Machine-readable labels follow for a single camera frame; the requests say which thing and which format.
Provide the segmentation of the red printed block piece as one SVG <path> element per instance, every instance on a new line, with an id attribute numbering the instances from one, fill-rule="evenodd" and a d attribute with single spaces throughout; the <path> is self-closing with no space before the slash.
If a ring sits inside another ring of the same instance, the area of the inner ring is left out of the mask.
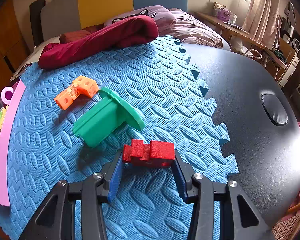
<path id="1" fill-rule="evenodd" d="M 145 144 L 143 140 L 132 139 L 122 150 L 122 161 L 135 166 L 166 168 L 174 159 L 174 144 L 170 142 L 151 140 Z"/>

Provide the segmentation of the green flanged plastic spool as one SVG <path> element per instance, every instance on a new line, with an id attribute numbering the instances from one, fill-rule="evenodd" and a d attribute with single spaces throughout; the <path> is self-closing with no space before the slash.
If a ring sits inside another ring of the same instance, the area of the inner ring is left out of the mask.
<path id="1" fill-rule="evenodd" d="M 101 100 L 81 116 L 72 128 L 75 136 L 83 139 L 90 148 L 95 148 L 123 123 L 144 129 L 145 123 L 137 111 L 109 88 L 98 91 Z"/>

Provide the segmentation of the orange plastic clip piece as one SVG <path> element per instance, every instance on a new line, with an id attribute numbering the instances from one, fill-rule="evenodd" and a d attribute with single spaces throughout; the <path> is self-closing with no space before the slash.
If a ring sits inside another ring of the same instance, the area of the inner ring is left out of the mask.
<path id="1" fill-rule="evenodd" d="M 3 126 L 3 122 L 5 120 L 7 110 L 8 110 L 8 105 L 5 107 L 2 107 L 2 109 L 0 110 L 0 130 L 2 130 L 2 126 Z"/>

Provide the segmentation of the black padded massage table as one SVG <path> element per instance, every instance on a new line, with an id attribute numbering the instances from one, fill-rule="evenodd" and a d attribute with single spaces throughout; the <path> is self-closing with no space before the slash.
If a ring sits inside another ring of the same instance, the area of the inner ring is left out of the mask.
<path id="1" fill-rule="evenodd" d="M 281 88 L 256 61 L 214 47 L 185 48 L 209 87 L 206 97 L 217 102 L 213 122 L 228 128 L 230 141 L 222 153 L 234 154 L 239 170 L 229 178 L 274 226 L 300 191 L 300 128 L 295 114 Z M 262 106 L 263 94 L 273 94 L 282 103 L 288 116 L 285 126 L 271 122 Z"/>

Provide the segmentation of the pink white shallow tray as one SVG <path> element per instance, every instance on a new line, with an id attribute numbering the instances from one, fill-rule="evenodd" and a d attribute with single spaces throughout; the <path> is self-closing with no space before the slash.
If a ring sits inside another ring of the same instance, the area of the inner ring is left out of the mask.
<path id="1" fill-rule="evenodd" d="M 7 184 L 8 145 L 10 142 L 10 135 L 15 114 L 17 112 L 26 86 L 21 80 L 19 80 L 12 86 L 12 88 L 14 88 L 14 92 L 11 102 L 8 106 L 0 133 L 0 205 L 2 206 L 10 206 Z"/>

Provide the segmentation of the pinkish purple quilt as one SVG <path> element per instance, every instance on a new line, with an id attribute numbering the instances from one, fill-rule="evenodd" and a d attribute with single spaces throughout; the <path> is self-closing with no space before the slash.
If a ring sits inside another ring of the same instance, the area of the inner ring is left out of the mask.
<path id="1" fill-rule="evenodd" d="M 181 9 L 170 9 L 176 23 L 159 33 L 160 36 L 170 35 L 183 43 L 198 44 L 222 49 L 222 38 L 207 25 Z"/>

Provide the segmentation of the beige canvas bag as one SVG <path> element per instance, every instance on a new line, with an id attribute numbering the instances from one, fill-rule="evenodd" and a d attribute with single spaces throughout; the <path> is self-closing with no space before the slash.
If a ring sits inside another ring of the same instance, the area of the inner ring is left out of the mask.
<path id="1" fill-rule="evenodd" d="M 39 58 L 42 54 L 42 51 L 46 45 L 48 45 L 50 43 L 60 43 L 59 38 L 60 38 L 60 35 L 50 38 L 47 41 L 44 41 L 40 45 L 36 46 L 34 48 L 34 51 L 22 62 L 22 64 L 15 71 L 13 76 L 10 78 L 10 81 L 12 82 L 16 78 L 18 78 L 30 64 L 38 62 Z"/>

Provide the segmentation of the folding chair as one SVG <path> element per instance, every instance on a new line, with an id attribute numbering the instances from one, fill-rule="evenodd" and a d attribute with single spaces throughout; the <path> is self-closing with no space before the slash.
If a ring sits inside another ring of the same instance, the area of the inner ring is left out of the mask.
<path id="1" fill-rule="evenodd" d="M 263 54 L 263 66 L 280 87 L 284 87 L 299 63 L 296 51 L 282 38 L 279 49 L 266 49 Z"/>

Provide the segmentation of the purple cat pillow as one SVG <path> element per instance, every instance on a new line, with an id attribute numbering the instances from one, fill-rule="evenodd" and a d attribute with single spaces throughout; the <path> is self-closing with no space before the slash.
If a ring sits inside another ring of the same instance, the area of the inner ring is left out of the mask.
<path id="1" fill-rule="evenodd" d="M 166 9 L 162 5 L 152 5 L 114 16 L 104 23 L 104 27 L 107 27 L 126 18 L 136 17 L 140 15 L 148 16 L 156 22 L 160 36 L 162 36 L 165 31 L 167 31 L 177 23 L 176 17 L 168 9 Z"/>

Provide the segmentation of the pink storage box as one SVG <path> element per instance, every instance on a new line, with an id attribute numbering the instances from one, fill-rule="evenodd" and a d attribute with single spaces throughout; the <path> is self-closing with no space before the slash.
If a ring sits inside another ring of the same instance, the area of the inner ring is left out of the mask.
<path id="1" fill-rule="evenodd" d="M 215 2 L 212 10 L 212 15 L 223 22 L 235 24 L 237 20 L 236 14 L 226 8 L 225 5 Z"/>

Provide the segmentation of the wooden wardrobe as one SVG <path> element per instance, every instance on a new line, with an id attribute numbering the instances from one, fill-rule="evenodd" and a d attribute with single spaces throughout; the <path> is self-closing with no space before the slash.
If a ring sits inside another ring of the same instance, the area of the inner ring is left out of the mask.
<path id="1" fill-rule="evenodd" d="M 10 85 L 10 79 L 30 50 L 21 34 L 15 15 L 13 0 L 0 7 L 0 93 Z"/>

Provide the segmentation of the pink curtain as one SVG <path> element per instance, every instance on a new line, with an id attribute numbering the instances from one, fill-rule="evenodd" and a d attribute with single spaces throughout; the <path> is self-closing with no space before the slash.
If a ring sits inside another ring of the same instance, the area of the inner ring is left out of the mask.
<path id="1" fill-rule="evenodd" d="M 277 35 L 280 0 L 251 0 L 243 29 L 272 49 Z"/>

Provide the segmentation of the grey yellow blue headboard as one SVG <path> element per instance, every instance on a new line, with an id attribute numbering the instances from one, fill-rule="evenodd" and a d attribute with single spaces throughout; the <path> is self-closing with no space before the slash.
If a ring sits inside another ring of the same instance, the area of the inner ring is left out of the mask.
<path id="1" fill-rule="evenodd" d="M 52 0 L 40 12 L 43 39 L 105 23 L 117 15 L 151 5 L 186 11 L 188 0 Z"/>

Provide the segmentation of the black rolled mat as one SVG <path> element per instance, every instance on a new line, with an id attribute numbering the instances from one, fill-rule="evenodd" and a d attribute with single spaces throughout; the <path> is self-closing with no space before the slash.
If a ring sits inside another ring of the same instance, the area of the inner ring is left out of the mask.
<path id="1" fill-rule="evenodd" d="M 29 6 L 31 31 L 35 47 L 44 41 L 40 13 L 45 5 L 45 0 L 36 0 Z"/>

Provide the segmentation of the white handled bag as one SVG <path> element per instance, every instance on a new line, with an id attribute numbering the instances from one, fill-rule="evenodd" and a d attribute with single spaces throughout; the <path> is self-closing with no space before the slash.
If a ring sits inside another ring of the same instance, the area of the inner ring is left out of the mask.
<path id="1" fill-rule="evenodd" d="M 230 40 L 231 49 L 240 55 L 246 56 L 253 60 L 261 60 L 262 54 L 256 49 L 248 49 L 238 37 L 232 37 Z"/>

